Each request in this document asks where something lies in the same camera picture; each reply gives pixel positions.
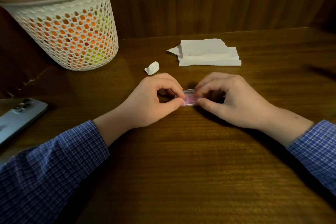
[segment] sleeve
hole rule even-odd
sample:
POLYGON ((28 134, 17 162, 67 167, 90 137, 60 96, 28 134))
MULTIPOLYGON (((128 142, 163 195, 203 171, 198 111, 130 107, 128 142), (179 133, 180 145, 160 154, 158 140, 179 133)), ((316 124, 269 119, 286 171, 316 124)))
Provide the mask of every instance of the sleeve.
POLYGON ((0 223, 52 223, 108 156, 92 121, 20 152, 0 167, 0 223))
POLYGON ((292 142, 287 150, 336 195, 336 125, 321 121, 292 142))

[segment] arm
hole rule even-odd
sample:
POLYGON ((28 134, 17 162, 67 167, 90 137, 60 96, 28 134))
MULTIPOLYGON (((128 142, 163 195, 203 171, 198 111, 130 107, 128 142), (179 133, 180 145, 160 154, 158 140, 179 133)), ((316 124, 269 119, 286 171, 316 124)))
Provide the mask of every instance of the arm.
POLYGON ((336 125, 313 122, 268 103, 241 76, 212 73, 196 86, 198 104, 227 122, 258 129, 287 147, 319 181, 336 195, 336 125), (225 96, 223 104, 215 103, 225 96))
POLYGON ((176 110, 157 91, 184 97, 168 74, 145 78, 119 107, 12 157, 0 167, 0 223, 52 223, 79 184, 109 156, 107 147, 127 130, 176 110))

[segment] purple object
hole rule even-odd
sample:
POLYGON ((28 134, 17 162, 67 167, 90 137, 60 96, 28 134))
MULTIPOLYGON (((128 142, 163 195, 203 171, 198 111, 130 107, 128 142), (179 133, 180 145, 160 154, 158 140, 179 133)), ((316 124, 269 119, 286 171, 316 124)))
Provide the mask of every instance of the purple object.
POLYGON ((185 98, 184 98, 184 103, 181 106, 193 106, 196 105, 196 101, 197 99, 201 98, 201 97, 196 97, 194 95, 195 93, 195 89, 192 90, 183 90, 183 93, 185 94, 185 98))

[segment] basket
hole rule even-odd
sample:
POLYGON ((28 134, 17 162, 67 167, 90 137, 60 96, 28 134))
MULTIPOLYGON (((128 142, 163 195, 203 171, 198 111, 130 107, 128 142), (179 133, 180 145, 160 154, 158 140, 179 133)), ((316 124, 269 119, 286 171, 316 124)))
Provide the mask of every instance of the basket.
POLYGON ((110 0, 0 0, 0 5, 66 69, 98 68, 118 51, 110 0))

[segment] wooden backdrop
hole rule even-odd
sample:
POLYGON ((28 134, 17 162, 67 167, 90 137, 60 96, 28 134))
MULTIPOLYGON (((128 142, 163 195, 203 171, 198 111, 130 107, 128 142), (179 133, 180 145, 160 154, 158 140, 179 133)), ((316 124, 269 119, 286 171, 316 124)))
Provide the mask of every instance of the wooden backdrop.
MULTIPOLYGON (((336 0, 111 0, 111 4, 119 39, 130 39, 321 26, 332 19, 336 0)), ((9 15, 4 11, 0 15, 0 55, 15 63, 22 63, 22 56, 34 60, 7 71, 13 81, 0 80, 2 96, 10 96, 42 73, 50 60, 9 15), (14 91, 8 85, 15 85, 14 91)), ((1 60, 0 71, 8 70, 9 62, 1 60)))

